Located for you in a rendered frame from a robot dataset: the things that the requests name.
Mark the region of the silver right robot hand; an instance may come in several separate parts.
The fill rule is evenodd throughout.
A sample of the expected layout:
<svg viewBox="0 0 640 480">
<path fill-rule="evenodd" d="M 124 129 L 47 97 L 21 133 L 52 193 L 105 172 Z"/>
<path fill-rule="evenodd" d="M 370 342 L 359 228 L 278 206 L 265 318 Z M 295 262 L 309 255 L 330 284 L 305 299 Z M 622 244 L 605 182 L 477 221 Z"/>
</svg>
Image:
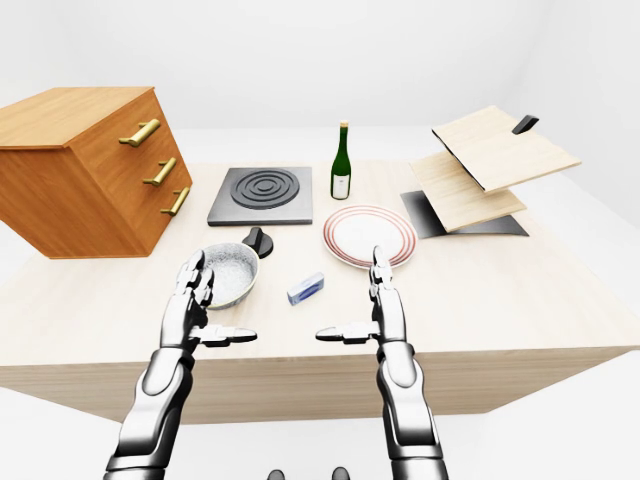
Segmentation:
<svg viewBox="0 0 640 480">
<path fill-rule="evenodd" d="M 318 331 L 315 338 L 327 342 L 363 344 L 375 339 L 380 344 L 406 340 L 405 315 L 401 297 L 392 285 L 392 268 L 383 249 L 373 249 L 369 268 L 369 297 L 373 302 L 372 320 L 334 326 Z"/>
</svg>

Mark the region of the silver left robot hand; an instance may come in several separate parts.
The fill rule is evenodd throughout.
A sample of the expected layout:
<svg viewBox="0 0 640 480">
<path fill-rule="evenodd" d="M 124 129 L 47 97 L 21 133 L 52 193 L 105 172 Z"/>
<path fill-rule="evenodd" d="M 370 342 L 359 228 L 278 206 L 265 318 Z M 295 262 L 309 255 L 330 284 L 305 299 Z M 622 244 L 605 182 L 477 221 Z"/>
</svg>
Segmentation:
<svg viewBox="0 0 640 480">
<path fill-rule="evenodd" d="M 250 329 L 208 324 L 206 309 L 212 301 L 214 278 L 213 270 L 205 266 L 202 250 L 182 265 L 163 315 L 161 347 L 193 353 L 198 344 L 217 348 L 257 339 L 257 333 Z"/>
</svg>

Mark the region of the patterned grey bowl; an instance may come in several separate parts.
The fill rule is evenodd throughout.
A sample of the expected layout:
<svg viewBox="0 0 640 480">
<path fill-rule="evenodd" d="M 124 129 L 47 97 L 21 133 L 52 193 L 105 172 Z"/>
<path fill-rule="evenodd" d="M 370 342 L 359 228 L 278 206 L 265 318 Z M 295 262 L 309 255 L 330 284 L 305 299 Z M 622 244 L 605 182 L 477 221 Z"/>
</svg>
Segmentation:
<svg viewBox="0 0 640 480">
<path fill-rule="evenodd" d="M 214 272 L 211 310 L 242 302 L 251 292 L 259 272 L 257 253 L 244 243 L 218 243 L 203 249 L 205 268 Z"/>
</svg>

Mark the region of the white plate with red rings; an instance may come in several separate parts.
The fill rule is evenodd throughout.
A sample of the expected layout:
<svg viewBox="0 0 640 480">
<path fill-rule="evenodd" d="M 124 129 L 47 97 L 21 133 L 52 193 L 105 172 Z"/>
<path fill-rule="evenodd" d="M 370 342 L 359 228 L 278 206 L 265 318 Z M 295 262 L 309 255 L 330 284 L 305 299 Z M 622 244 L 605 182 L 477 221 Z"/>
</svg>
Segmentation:
<svg viewBox="0 0 640 480">
<path fill-rule="evenodd" d="M 350 205 L 324 222 L 323 240 L 339 260 L 368 269 L 373 249 L 380 246 L 392 267 L 406 263 L 417 246 L 417 233 L 399 213 L 376 205 Z"/>
</svg>

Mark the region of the flat dark stove plate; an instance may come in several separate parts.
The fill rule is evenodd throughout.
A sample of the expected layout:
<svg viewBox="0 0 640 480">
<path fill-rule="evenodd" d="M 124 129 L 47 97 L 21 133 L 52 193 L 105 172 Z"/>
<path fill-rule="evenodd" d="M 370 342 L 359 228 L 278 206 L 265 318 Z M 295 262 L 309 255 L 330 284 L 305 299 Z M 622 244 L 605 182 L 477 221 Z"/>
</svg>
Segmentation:
<svg viewBox="0 0 640 480">
<path fill-rule="evenodd" d="M 209 211 L 209 226 L 309 225 L 312 168 L 230 168 Z"/>
</svg>

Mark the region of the small blue and white box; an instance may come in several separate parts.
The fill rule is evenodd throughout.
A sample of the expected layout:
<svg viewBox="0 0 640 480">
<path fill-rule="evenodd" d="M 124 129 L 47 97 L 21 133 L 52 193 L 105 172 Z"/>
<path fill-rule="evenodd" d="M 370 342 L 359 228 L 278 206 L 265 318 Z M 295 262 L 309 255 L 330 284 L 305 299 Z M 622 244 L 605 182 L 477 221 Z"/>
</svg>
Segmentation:
<svg viewBox="0 0 640 480">
<path fill-rule="evenodd" d="M 324 274 L 322 272 L 316 272 L 287 291 L 288 301 L 291 305 L 299 304 L 323 287 Z"/>
</svg>

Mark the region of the wooden cabinet drawer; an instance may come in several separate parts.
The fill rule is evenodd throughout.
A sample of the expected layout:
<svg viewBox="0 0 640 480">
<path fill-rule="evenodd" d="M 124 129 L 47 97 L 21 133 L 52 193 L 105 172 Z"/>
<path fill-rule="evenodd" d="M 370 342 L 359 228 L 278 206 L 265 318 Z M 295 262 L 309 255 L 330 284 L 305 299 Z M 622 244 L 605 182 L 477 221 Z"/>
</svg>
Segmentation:
<svg viewBox="0 0 640 480">
<path fill-rule="evenodd" d="M 159 172 L 161 161 L 171 157 L 177 159 L 177 164 L 160 186 L 142 183 L 144 178 L 151 178 Z M 176 198 L 174 190 L 190 188 L 192 180 L 183 159 L 178 154 L 171 154 L 163 159 L 152 157 L 150 160 L 144 160 L 142 166 L 136 168 L 126 180 L 116 194 L 116 199 L 121 202 L 124 218 L 140 241 L 142 252 L 149 255 L 174 217 L 162 214 L 160 210 L 173 204 Z"/>
<path fill-rule="evenodd" d="M 123 144 L 144 122 L 158 120 L 160 126 L 139 146 Z M 105 189 L 140 184 L 153 177 L 158 163 L 175 155 L 175 142 L 153 90 L 127 103 L 73 139 L 70 147 L 94 179 Z"/>
<path fill-rule="evenodd" d="M 158 128 L 138 147 L 113 140 L 97 164 L 98 180 L 124 218 L 142 228 L 168 218 L 177 192 L 191 184 L 170 130 Z"/>
</svg>

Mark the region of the round black stove knob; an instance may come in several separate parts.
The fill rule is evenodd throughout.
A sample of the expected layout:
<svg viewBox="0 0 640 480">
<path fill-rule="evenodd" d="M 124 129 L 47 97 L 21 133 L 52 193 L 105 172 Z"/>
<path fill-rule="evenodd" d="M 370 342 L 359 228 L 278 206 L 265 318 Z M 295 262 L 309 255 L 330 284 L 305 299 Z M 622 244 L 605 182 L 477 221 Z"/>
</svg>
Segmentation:
<svg viewBox="0 0 640 480">
<path fill-rule="evenodd" d="M 242 240 L 242 243 L 250 247 L 260 259 L 269 256 L 274 248 L 272 238 L 260 227 L 252 227 L 249 235 Z"/>
</svg>

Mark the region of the green wine bottle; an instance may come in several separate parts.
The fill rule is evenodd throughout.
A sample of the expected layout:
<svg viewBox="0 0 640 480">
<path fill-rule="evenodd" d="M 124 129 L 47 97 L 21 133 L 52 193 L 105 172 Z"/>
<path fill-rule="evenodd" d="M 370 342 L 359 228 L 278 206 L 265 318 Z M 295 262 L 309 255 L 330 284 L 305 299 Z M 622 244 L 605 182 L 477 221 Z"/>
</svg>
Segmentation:
<svg viewBox="0 0 640 480">
<path fill-rule="evenodd" d="M 351 163 L 347 150 L 347 121 L 340 122 L 339 147 L 331 168 L 331 196 L 337 200 L 347 199 L 350 193 Z"/>
</svg>

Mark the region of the wooden cabinet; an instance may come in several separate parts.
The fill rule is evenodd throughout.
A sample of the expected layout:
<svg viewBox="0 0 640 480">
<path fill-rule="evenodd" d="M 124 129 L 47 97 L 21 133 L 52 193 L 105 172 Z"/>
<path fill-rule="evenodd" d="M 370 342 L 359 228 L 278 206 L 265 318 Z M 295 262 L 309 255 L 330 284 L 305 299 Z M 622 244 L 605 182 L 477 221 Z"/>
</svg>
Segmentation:
<svg viewBox="0 0 640 480">
<path fill-rule="evenodd" d="M 148 256 L 70 143 L 149 90 L 53 88 L 0 109 L 0 220 L 49 258 Z"/>
</svg>

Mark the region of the wooden rack with black frame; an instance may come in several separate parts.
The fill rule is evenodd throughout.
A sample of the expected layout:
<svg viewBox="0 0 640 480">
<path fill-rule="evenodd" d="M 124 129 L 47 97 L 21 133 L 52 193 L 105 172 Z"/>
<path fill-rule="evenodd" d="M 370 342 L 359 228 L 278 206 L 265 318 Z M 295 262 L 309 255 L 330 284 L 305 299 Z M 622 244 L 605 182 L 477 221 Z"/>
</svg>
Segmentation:
<svg viewBox="0 0 640 480">
<path fill-rule="evenodd" d="M 513 217 L 525 205 L 510 188 L 581 164 L 537 133 L 537 122 L 488 106 L 433 128 L 444 150 L 411 164 L 420 189 L 401 195 L 418 237 L 525 236 Z"/>
</svg>

